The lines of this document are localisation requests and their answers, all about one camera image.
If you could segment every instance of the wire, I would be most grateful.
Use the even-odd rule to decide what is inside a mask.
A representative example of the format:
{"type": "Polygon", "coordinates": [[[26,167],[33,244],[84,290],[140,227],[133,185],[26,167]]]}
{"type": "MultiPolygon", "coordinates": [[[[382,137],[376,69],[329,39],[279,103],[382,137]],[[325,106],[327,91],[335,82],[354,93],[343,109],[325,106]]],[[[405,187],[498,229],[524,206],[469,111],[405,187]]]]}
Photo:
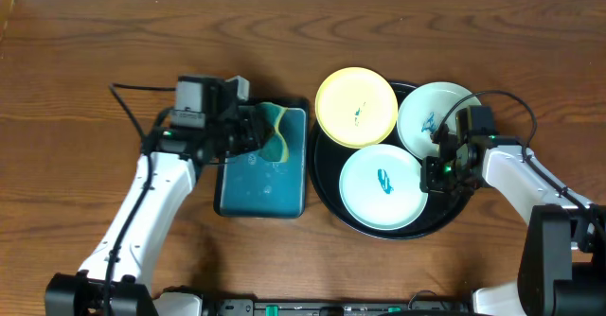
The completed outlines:
{"type": "MultiPolygon", "coordinates": [[[[410,299],[410,301],[408,301],[408,310],[412,310],[413,309],[413,305],[415,304],[415,302],[417,301],[417,297],[419,297],[420,294],[422,293],[431,293],[434,296],[437,297],[437,293],[431,291],[431,290],[421,290],[418,291],[417,293],[415,293],[415,295],[413,296],[413,298],[410,299]]],[[[448,307],[446,307],[444,305],[444,303],[442,301],[439,301],[439,303],[442,305],[442,308],[446,311],[449,311],[450,309],[448,307]]]]}
{"type": "Polygon", "coordinates": [[[466,100],[468,100],[468,99],[470,99],[472,97],[479,97],[479,96],[486,95],[486,94],[499,94],[499,95],[504,95],[504,96],[507,96],[507,97],[511,97],[511,98],[515,99],[516,101],[518,101],[520,104],[522,104],[524,106],[524,108],[526,108],[526,110],[530,114],[530,117],[532,118],[532,130],[530,131],[530,135],[528,136],[527,140],[524,142],[524,144],[522,144],[522,161],[525,162],[525,163],[527,163],[530,166],[530,168],[535,173],[537,173],[537,175],[539,175],[550,186],[552,186],[558,192],[558,194],[560,196],[564,196],[566,199],[568,199],[571,203],[573,203],[579,209],[579,211],[581,212],[581,214],[589,222],[591,222],[592,225],[594,225],[594,228],[596,229],[597,234],[602,239],[602,241],[604,242],[604,246],[606,247],[606,232],[604,231],[604,228],[599,223],[599,220],[597,220],[596,216],[594,216],[591,213],[590,209],[588,209],[584,204],[582,204],[581,202],[579,202],[575,197],[573,197],[572,195],[570,195],[570,193],[568,193],[568,187],[566,187],[566,186],[565,187],[560,187],[556,182],[554,182],[553,180],[551,180],[551,178],[549,178],[549,176],[547,176],[545,173],[543,173],[531,161],[532,155],[528,155],[527,154],[526,150],[530,146],[530,141],[532,140],[532,138],[534,137],[535,133],[537,132],[537,128],[539,126],[539,123],[537,122],[537,116],[534,114],[534,112],[532,112],[532,109],[530,109],[530,106],[528,106],[526,104],[526,102],[524,102],[523,99],[515,96],[514,94],[512,94],[510,92],[506,92],[506,91],[503,91],[503,90],[487,90],[487,91],[483,91],[483,92],[467,95],[467,96],[461,98],[453,106],[453,108],[451,108],[451,110],[449,110],[448,113],[446,113],[446,115],[444,116],[444,118],[442,119],[442,121],[439,123],[439,126],[437,127],[436,132],[434,133],[434,135],[439,135],[441,133],[441,130],[442,130],[444,124],[446,123],[446,120],[453,113],[453,111],[456,109],[456,107],[458,107],[463,102],[465,102],[466,100]]]}
{"type": "MultiPolygon", "coordinates": [[[[131,119],[131,122],[133,123],[134,128],[136,129],[137,133],[139,134],[139,137],[141,138],[141,142],[143,142],[146,135],[143,132],[143,129],[141,128],[141,125],[139,124],[139,121],[137,121],[136,117],[134,117],[134,115],[133,115],[133,112],[131,112],[131,109],[129,109],[129,107],[126,105],[126,103],[124,102],[122,97],[120,97],[120,95],[117,93],[116,88],[160,91],[160,92],[171,92],[171,91],[175,90],[174,88],[144,87],[144,86],[126,85],[126,84],[118,84],[118,83],[112,83],[112,84],[110,84],[109,87],[110,87],[110,92],[112,93],[112,95],[114,96],[116,101],[120,104],[120,106],[122,107],[122,109],[124,110],[126,115],[131,119]]],[[[166,118],[166,116],[169,114],[169,112],[170,112],[170,108],[166,108],[165,110],[163,110],[156,117],[156,120],[154,121],[154,125],[162,124],[162,121],[166,118]]],[[[122,228],[120,229],[120,232],[118,233],[118,235],[116,237],[116,241],[114,242],[114,247],[112,248],[112,250],[109,253],[109,258],[107,261],[107,270],[105,271],[105,282],[103,283],[103,314],[106,316],[112,315],[112,307],[110,305],[112,277],[114,275],[114,266],[116,265],[117,255],[120,251],[122,240],[126,236],[126,232],[128,231],[129,226],[133,222],[136,212],[138,211],[139,207],[143,203],[145,196],[147,195],[148,191],[150,190],[150,187],[152,186],[153,161],[152,161],[152,157],[149,154],[146,155],[146,157],[147,157],[147,163],[148,163],[147,179],[146,179],[145,183],[143,184],[141,194],[139,194],[139,197],[136,199],[136,202],[134,203],[133,209],[131,210],[128,217],[124,221],[124,224],[122,225],[122,228]]]]}

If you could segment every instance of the black tray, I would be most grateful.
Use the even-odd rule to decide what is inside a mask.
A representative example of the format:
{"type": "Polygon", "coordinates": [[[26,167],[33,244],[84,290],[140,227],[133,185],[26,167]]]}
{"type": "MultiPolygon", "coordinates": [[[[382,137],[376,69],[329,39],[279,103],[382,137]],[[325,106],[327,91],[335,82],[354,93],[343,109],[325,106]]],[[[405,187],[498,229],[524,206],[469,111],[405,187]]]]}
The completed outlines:
{"type": "MultiPolygon", "coordinates": [[[[417,88],[415,84],[402,81],[390,81],[389,84],[396,93],[399,105],[417,88]]],[[[406,149],[395,128],[382,143],[406,149]]],[[[340,146],[330,140],[316,121],[308,145],[308,171],[313,188],[330,212],[365,235],[384,239],[413,239],[430,235],[456,218],[470,199],[469,196],[454,198],[447,194],[430,193],[423,212],[410,224],[390,231],[365,226],[350,215],[339,193],[341,169],[356,150],[340,146]]]]}

